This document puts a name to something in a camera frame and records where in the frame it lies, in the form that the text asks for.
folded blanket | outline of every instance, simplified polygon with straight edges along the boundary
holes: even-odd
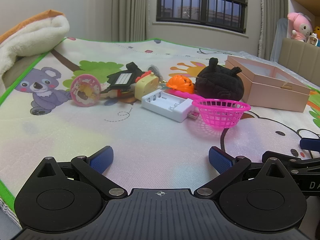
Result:
[[[0,96],[5,92],[2,76],[13,66],[17,57],[51,50],[68,31],[69,23],[64,14],[48,10],[0,35]]]

beige upholstered headboard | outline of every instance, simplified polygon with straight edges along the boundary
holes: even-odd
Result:
[[[320,86],[320,47],[284,38],[278,63]]]

pink plush toy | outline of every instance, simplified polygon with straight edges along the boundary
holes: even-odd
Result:
[[[312,26],[308,19],[301,13],[289,13],[289,21],[293,22],[292,39],[306,41],[312,32]]]

window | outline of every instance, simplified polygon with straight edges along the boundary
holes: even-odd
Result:
[[[244,33],[245,0],[157,0],[157,21],[193,23]]]

pink round toy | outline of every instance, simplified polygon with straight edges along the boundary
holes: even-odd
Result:
[[[293,22],[292,39],[306,41],[312,32],[312,26],[308,19],[300,13],[289,13],[289,21]]]
[[[79,106],[93,106],[100,98],[101,85],[92,75],[83,74],[70,87],[71,98]]]
[[[192,104],[198,107],[204,123],[216,128],[234,127],[244,111],[251,109],[248,104],[223,99],[203,98],[194,100]]]

